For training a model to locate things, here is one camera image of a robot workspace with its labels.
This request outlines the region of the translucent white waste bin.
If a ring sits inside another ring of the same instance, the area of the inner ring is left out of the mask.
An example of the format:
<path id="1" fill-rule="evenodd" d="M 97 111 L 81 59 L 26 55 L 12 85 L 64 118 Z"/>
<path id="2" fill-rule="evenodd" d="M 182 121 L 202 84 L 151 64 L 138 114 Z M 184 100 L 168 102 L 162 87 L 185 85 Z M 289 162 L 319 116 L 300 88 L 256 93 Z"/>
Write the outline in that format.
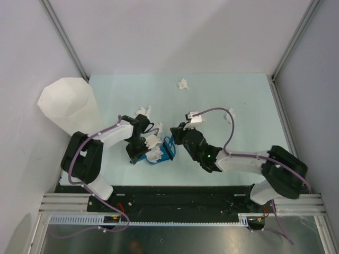
<path id="1" fill-rule="evenodd" d="M 82 78 L 68 77 L 45 87 L 37 102 L 43 114 L 72 136 L 103 129 L 103 120 L 91 86 Z"/>

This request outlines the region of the large paper scrap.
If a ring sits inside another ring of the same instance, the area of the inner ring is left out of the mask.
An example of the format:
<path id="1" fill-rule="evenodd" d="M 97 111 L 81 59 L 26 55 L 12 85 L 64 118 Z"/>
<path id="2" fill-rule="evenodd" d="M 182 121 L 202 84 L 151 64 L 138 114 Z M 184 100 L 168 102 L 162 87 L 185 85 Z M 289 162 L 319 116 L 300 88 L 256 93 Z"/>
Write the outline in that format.
<path id="1" fill-rule="evenodd" d="M 157 163 L 161 159 L 162 154 L 163 152 L 160 147 L 154 147 L 151 151 L 146 153 L 146 159 L 148 162 Z"/>

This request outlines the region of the paper scrap left upper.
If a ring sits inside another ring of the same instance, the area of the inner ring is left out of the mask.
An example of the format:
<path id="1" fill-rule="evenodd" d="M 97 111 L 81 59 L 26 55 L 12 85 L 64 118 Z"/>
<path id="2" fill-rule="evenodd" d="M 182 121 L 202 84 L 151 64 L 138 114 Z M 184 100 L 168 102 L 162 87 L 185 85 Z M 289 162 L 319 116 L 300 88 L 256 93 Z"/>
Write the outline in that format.
<path id="1" fill-rule="evenodd" d="M 139 115 L 139 114 L 146 116 L 147 118 L 150 118 L 151 106 L 149 105 L 147 108 L 141 107 L 140 109 L 136 111 L 136 115 Z"/>

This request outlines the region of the paper scrap right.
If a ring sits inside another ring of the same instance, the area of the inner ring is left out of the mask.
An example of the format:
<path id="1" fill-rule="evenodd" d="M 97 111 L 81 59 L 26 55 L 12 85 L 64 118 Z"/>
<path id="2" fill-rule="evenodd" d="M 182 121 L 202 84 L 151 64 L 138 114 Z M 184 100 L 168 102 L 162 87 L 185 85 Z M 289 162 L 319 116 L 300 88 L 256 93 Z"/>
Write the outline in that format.
<path id="1" fill-rule="evenodd" d="M 234 113 L 233 108 L 227 109 L 227 112 L 224 114 L 224 119 L 229 123 L 232 124 L 236 119 L 236 114 Z"/>

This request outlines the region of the paper scrap centre small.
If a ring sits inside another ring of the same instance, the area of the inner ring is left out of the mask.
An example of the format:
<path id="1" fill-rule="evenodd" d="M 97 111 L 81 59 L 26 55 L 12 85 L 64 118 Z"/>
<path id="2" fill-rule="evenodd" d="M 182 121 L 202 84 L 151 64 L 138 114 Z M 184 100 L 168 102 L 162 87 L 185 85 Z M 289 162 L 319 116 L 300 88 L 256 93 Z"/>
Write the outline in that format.
<path id="1" fill-rule="evenodd" d="M 154 129 L 156 134 L 161 134 L 163 132 L 163 123 L 158 122 L 157 124 L 154 125 Z"/>

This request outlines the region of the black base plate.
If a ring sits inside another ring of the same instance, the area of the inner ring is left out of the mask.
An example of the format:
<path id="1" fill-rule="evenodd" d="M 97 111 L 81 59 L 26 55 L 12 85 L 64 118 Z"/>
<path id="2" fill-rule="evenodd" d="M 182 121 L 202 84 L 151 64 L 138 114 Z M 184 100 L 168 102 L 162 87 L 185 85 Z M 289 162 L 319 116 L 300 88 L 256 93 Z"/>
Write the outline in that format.
<path id="1" fill-rule="evenodd" d="M 265 216 L 270 203 L 249 199 L 251 186 L 114 186 L 112 197 L 102 204 L 91 197 L 89 212 L 113 212 L 122 208 L 131 222 L 226 223 L 240 213 Z"/>

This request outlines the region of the blue dustpan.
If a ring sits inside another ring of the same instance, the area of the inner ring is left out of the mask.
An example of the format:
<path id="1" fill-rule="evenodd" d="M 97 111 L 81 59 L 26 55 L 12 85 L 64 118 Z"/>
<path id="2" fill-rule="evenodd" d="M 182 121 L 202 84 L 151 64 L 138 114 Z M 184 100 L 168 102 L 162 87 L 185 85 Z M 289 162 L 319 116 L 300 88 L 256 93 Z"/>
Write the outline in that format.
<path id="1" fill-rule="evenodd" d="M 139 161 L 147 161 L 150 165 L 156 165 L 158 163 L 173 160 L 176 155 L 175 148 L 166 147 L 164 144 L 162 146 L 156 146 L 151 149 L 150 152 L 146 154 L 140 154 L 135 151 L 128 151 L 130 157 L 130 163 L 136 164 Z"/>

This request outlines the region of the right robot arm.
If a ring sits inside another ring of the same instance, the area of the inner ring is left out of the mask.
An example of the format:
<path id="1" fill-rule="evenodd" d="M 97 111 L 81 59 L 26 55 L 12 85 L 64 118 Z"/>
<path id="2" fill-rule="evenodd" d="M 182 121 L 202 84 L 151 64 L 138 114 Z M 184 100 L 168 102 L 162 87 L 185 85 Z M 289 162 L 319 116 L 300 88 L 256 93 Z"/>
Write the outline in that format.
<path id="1" fill-rule="evenodd" d="M 237 171 L 264 177 L 244 199 L 250 212 L 257 212 L 272 199 L 298 199 L 302 193 L 308 167 L 281 146 L 272 146 L 269 151 L 240 153 L 210 145 L 200 131 L 186 128 L 184 122 L 170 131 L 174 143 L 182 145 L 208 173 Z"/>

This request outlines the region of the blue hand brush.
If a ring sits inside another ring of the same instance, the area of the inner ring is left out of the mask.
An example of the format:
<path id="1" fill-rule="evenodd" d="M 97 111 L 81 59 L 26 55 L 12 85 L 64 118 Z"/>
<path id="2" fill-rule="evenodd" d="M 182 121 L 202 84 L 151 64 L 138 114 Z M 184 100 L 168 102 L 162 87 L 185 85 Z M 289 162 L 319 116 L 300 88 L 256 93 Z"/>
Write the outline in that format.
<path id="1" fill-rule="evenodd" d="M 165 149 L 166 159 L 173 161 L 176 155 L 176 146 L 173 135 L 171 137 L 164 138 L 163 148 Z"/>

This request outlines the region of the paper scrap top centre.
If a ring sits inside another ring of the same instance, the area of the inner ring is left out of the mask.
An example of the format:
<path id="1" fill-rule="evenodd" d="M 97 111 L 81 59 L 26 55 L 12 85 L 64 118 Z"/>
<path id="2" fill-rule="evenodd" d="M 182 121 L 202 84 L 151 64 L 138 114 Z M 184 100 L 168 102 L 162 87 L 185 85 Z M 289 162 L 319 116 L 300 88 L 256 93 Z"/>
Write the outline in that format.
<path id="1" fill-rule="evenodd" d="M 185 78 L 182 78 L 178 83 L 177 83 L 177 86 L 178 86 L 178 89 L 179 90 L 184 90 L 184 89 L 187 89 L 189 90 L 190 87 L 188 85 L 188 82 Z"/>

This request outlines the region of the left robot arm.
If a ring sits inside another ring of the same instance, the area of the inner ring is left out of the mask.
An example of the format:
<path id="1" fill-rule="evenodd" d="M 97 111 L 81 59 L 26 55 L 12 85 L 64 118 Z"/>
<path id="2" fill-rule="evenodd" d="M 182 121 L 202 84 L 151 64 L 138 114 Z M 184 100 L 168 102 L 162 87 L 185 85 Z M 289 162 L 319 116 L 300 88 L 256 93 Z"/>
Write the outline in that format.
<path id="1" fill-rule="evenodd" d="M 99 198 L 98 204 L 105 211 L 114 210 L 117 198 L 112 195 L 113 187 L 100 175 L 103 150 L 125 141 L 130 161 L 136 164 L 150 151 L 146 138 L 142 136 L 150 124 L 150 120 L 142 114 L 135 118 L 124 115 L 119 116 L 113 126 L 95 134 L 75 132 L 61 161 L 61 169 L 68 174 L 68 181 L 81 185 Z"/>

